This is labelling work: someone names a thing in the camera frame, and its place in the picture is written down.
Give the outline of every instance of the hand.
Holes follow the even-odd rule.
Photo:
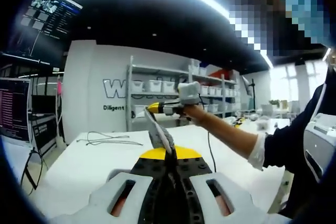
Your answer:
[[[191,117],[196,125],[200,125],[206,115],[202,105],[187,105],[184,107],[183,112]]]

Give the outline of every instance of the window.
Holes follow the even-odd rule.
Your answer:
[[[299,100],[295,65],[274,67],[270,70],[271,100]]]
[[[324,83],[327,69],[328,65],[325,61],[306,61],[310,98],[313,97],[315,89]]]

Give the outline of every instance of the floor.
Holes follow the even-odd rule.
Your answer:
[[[60,150],[58,148],[54,148],[49,153],[49,155],[44,158],[44,161],[45,161],[46,164],[43,163],[41,179],[43,179],[46,172],[48,171],[47,166],[50,167],[56,161],[56,159],[62,154],[62,152],[63,152],[63,150]],[[28,164],[28,170],[29,170],[33,180],[37,181],[40,170],[41,170],[41,165],[30,162]],[[280,210],[282,199],[284,198],[285,195],[287,195],[289,193],[292,181],[293,181],[293,174],[288,172],[288,171],[285,171],[284,177],[282,179],[282,184],[281,184],[281,186],[279,188],[279,191],[278,191],[278,195],[275,198],[272,206],[270,207],[270,209],[268,211],[270,214],[277,213]],[[29,180],[27,179],[26,176],[24,176],[22,188],[27,194],[30,194],[30,192],[34,193],[33,190],[32,190],[33,187],[30,184],[30,182],[29,182]]]

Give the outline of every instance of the white wall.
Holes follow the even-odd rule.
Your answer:
[[[299,102],[301,111],[303,111],[310,100],[309,81],[306,70],[306,65],[295,66],[299,89]],[[270,74],[269,71],[261,71],[244,75],[244,77],[252,82],[254,79],[256,91],[256,108],[260,108],[262,104],[268,104],[271,100],[270,90]],[[241,102],[248,103],[248,96],[246,94],[244,85],[240,86]]]
[[[173,69],[182,69],[189,61],[182,56],[146,49],[97,45],[94,40],[73,41],[62,90],[63,125],[68,143],[81,132],[126,130],[125,110],[104,110],[103,106],[125,107],[125,79],[131,56],[134,64]],[[110,98],[104,80],[112,92]]]

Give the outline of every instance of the computer screen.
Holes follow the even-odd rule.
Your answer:
[[[0,135],[29,143],[29,79],[0,78]]]
[[[72,0],[24,0],[3,55],[59,68],[71,22],[81,9]]]

